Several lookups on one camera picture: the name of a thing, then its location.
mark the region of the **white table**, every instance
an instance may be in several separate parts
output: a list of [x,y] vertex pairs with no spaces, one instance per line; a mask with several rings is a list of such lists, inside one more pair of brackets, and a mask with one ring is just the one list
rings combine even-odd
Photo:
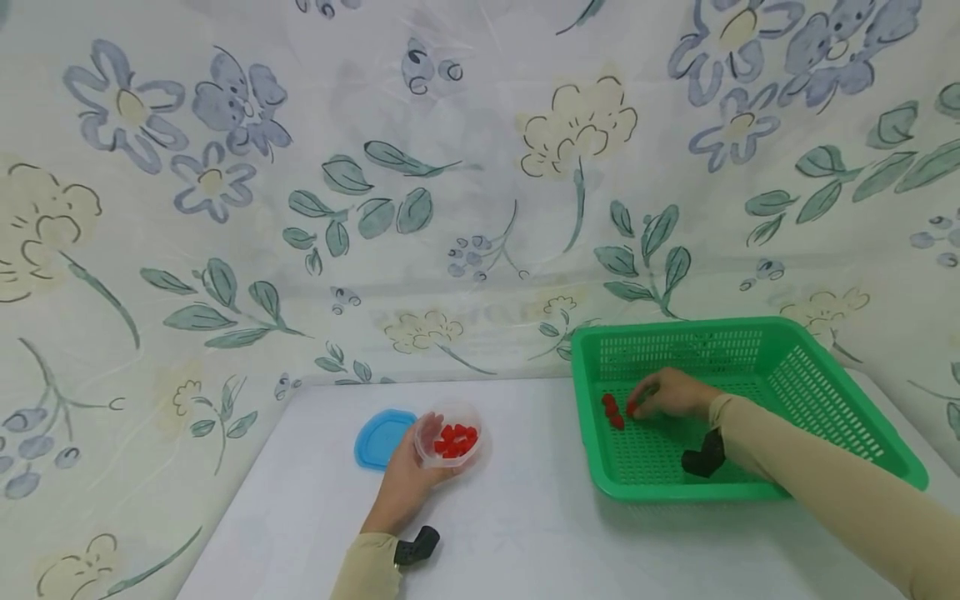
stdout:
[[[857,383],[960,512],[960,480],[866,376]],[[596,492],[570,379],[308,388],[287,407],[180,600],[309,600],[330,593],[380,473],[353,460],[385,408],[479,407],[492,452],[421,519],[442,541],[409,572],[410,600],[458,598],[900,598],[794,501],[637,506]]]

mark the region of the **basket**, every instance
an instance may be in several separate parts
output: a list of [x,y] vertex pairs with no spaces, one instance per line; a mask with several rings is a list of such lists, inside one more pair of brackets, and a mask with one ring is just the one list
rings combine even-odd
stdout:
[[709,502],[789,497],[726,461],[709,479],[681,468],[700,449],[706,423],[664,415],[604,415],[603,394],[624,412],[644,376],[662,367],[745,396],[793,424],[875,463],[923,490],[926,469],[843,368],[798,324],[783,317],[584,327],[572,340],[580,430],[594,485],[626,502]]

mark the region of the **floral fabric backdrop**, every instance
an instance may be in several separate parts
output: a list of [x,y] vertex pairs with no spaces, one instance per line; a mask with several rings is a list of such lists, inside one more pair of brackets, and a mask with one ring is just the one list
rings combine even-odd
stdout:
[[948,0],[0,1],[3,596],[174,598],[305,385],[782,314],[960,470]]

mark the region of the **red object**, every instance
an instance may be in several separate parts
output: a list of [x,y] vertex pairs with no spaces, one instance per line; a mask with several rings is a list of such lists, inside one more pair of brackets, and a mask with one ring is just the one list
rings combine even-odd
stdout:
[[476,427],[454,423],[440,432],[440,438],[434,440],[433,450],[445,459],[460,458],[470,452],[479,439],[480,432]]

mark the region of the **beige sleeve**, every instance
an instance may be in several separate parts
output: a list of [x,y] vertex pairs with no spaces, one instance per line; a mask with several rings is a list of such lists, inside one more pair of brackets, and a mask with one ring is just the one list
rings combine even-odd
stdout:
[[790,492],[912,600],[960,598],[960,517],[887,471],[740,396],[710,404],[727,457]]
[[387,534],[360,534],[347,551],[330,600],[394,600],[400,572],[394,565],[397,539]]

